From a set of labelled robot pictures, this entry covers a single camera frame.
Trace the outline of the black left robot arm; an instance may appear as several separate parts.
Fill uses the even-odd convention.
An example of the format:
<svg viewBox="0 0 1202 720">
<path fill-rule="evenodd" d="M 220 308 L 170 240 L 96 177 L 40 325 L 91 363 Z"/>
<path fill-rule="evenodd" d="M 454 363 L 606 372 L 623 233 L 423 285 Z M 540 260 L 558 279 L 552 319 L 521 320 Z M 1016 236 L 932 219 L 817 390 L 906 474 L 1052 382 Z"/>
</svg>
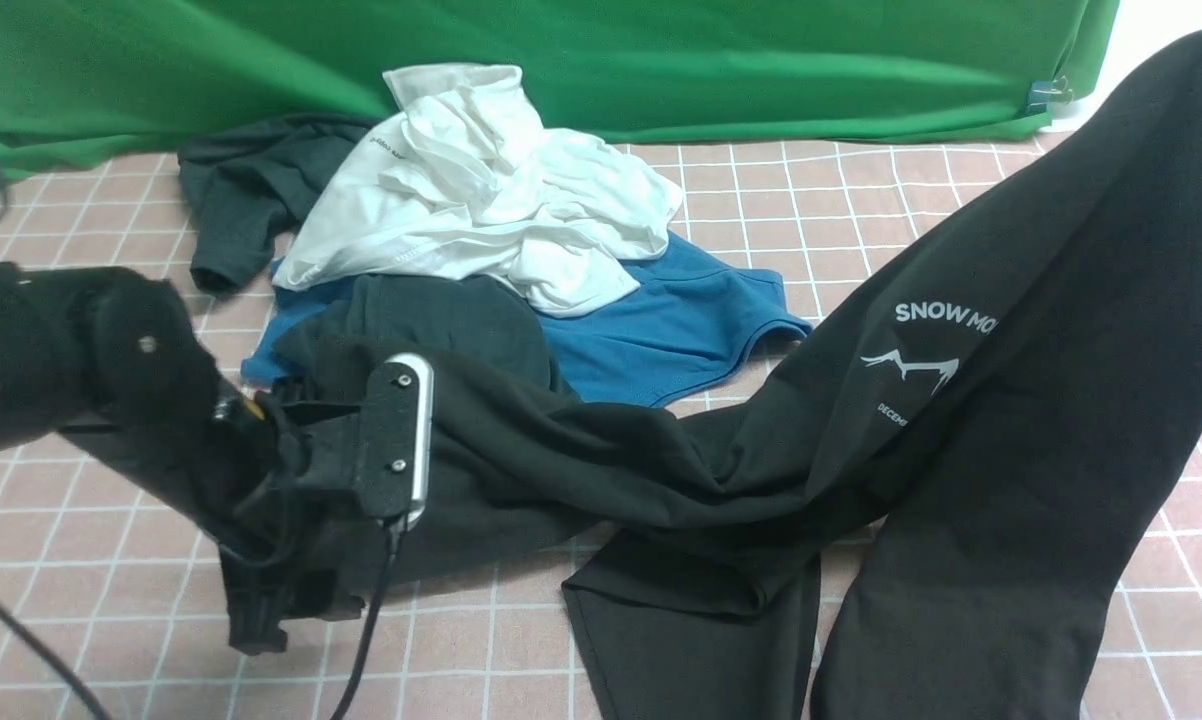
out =
<svg viewBox="0 0 1202 720">
<path fill-rule="evenodd" d="M 316 546 L 331 508 L 298 486 L 321 419 L 227 381 L 171 282 L 0 263 L 0 452 L 63 438 L 191 520 L 218 545 L 245 655 L 285 651 L 285 620 L 357 620 L 368 605 Z"/>
</svg>

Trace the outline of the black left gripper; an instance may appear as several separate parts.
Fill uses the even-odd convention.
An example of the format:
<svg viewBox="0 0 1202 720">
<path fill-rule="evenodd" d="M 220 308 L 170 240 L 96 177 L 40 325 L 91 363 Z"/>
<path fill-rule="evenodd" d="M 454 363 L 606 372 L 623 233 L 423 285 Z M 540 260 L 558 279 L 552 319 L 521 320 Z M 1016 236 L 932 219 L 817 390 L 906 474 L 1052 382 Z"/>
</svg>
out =
<svg viewBox="0 0 1202 720">
<path fill-rule="evenodd" d="M 381 532 L 391 502 L 367 484 L 376 474 L 358 409 L 252 395 L 220 419 L 244 439 L 257 474 L 231 510 L 246 537 L 220 546 L 232 650 L 285 651 L 288 620 L 362 618 L 368 593 L 345 578 L 351 534 Z"/>
</svg>

